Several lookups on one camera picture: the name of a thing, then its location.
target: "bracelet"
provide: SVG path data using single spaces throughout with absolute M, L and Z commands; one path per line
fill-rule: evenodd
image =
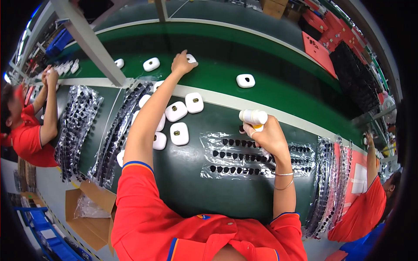
M 290 187 L 290 185 L 292 185 L 292 183 L 293 183 L 293 178 L 292 178 L 292 181 L 290 181 L 289 185 L 287 185 L 285 188 L 278 189 L 278 188 L 276 188 L 276 186 L 274 186 L 274 189 L 275 190 L 285 190 L 286 188 Z
M 293 175 L 293 172 L 288 173 L 288 174 L 276 174 L 276 173 L 274 173 L 274 175 L 276 175 L 276 176 L 290 176 L 290 175 Z

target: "brown cardboard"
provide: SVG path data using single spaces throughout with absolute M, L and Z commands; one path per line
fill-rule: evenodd
M 263 8 L 263 13 L 265 13 L 266 15 L 273 16 L 276 19 L 282 18 L 282 15 L 286 7 L 283 5 L 279 5 L 273 1 L 270 1 L 270 2 L 272 3 L 271 5 L 273 6 L 274 9 Z
M 283 5 L 283 6 L 286 6 L 286 4 L 288 3 L 288 1 L 289 0 L 261 0 L 260 1 L 260 4 L 261 4 L 261 7 L 265 7 L 265 4 L 267 3 L 268 4 L 268 2 L 275 2 L 275 3 L 277 3 L 277 4 L 279 4 L 279 5 Z
M 78 198 L 84 193 L 99 207 L 111 214 L 111 218 L 74 218 Z M 98 251 L 105 245 L 114 254 L 110 240 L 113 220 L 116 212 L 116 195 L 104 188 L 98 187 L 89 180 L 83 181 L 80 188 L 65 192 L 65 220 L 68 225 L 94 250 Z
M 301 13 L 299 13 L 299 12 L 297 12 L 297 11 L 295 11 L 295 10 L 293 10 L 293 9 L 290 9 L 290 10 L 288 10 L 288 14 L 287 14 L 287 18 L 290 20 L 290 21 L 293 21 L 293 22 L 295 22 L 295 23 L 297 23 L 297 22 L 299 22 L 299 19 L 301 18 L 301 16 L 302 16 L 302 14 Z
M 34 193 L 34 192 L 21 192 L 20 195 L 22 197 L 29 199 L 39 199 L 38 194 Z

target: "ear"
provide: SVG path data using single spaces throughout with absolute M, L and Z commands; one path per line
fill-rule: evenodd
M 389 187 L 389 191 L 393 192 L 394 190 L 395 190 L 395 185 L 391 184 L 390 187 Z
M 6 120 L 6 126 L 10 127 L 12 125 L 12 117 L 8 117 Z

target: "logo patch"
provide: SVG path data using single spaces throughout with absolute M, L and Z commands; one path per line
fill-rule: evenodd
M 204 220 L 210 219 L 210 217 L 208 215 L 197 215 L 197 217 L 201 218 L 201 219 L 204 219 Z

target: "red shirt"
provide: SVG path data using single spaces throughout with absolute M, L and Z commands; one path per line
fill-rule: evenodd
M 307 260 L 298 213 L 269 225 L 224 215 L 182 218 L 160 199 L 152 169 L 124 165 L 117 188 L 112 245 L 122 261 L 210 261 L 227 243 L 248 261 Z
M 386 193 L 379 176 L 366 193 L 358 196 L 335 228 L 328 232 L 328 239 L 353 242 L 366 236 L 377 225 L 386 205 Z
M 20 116 L 23 123 L 10 132 L 16 154 L 37 167 L 58 166 L 54 159 L 54 147 L 49 143 L 41 145 L 41 125 L 35 118 L 33 105 L 24 108 Z

